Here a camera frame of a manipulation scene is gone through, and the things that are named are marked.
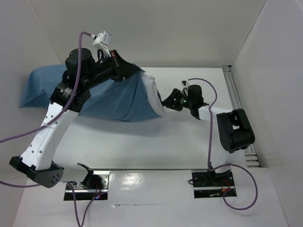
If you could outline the white pillow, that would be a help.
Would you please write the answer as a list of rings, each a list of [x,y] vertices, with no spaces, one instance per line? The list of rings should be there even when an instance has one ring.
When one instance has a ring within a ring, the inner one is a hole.
[[[140,75],[151,108],[159,117],[164,116],[165,111],[154,76],[146,71],[141,71]]]

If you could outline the blue pillowcase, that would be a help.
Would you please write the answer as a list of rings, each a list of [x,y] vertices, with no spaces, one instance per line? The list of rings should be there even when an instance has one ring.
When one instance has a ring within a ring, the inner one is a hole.
[[[20,108],[47,108],[55,86],[61,82],[66,66],[50,65],[33,70],[19,102]],[[122,82],[108,80],[90,90],[80,114],[87,117],[124,122],[141,122],[158,118],[151,108],[141,75],[134,74]]]

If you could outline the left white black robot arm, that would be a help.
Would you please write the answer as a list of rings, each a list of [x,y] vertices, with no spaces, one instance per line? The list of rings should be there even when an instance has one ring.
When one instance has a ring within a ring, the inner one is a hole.
[[[65,60],[66,71],[55,87],[41,128],[21,156],[12,157],[9,165],[38,185],[52,188],[63,180],[67,168],[53,162],[55,151],[72,121],[91,97],[90,89],[108,80],[122,82],[140,72],[116,50],[95,61],[86,48],[74,49]]]

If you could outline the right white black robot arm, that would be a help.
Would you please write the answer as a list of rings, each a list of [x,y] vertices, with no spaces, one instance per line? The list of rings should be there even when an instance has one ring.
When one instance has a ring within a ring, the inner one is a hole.
[[[206,179],[211,185],[218,185],[223,180],[222,173],[230,170],[238,150],[245,150],[255,142],[255,134],[244,109],[222,109],[206,103],[199,85],[190,85],[182,91],[173,89],[162,105],[175,111],[189,109],[194,118],[210,122],[207,155],[209,172]],[[214,128],[218,130],[221,149],[227,153],[217,163],[211,160]]]

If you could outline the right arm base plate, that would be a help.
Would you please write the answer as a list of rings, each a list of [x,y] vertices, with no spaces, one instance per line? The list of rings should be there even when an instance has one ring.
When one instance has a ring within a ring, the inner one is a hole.
[[[226,193],[226,197],[236,197],[235,183],[231,170],[224,173],[210,171],[192,172],[192,179],[188,181],[193,186],[194,198],[219,198]]]

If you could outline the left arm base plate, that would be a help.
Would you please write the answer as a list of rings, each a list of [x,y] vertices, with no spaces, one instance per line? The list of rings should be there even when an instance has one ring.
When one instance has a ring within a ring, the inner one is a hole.
[[[71,181],[76,201],[107,200],[109,171],[94,170],[92,180],[88,184]]]

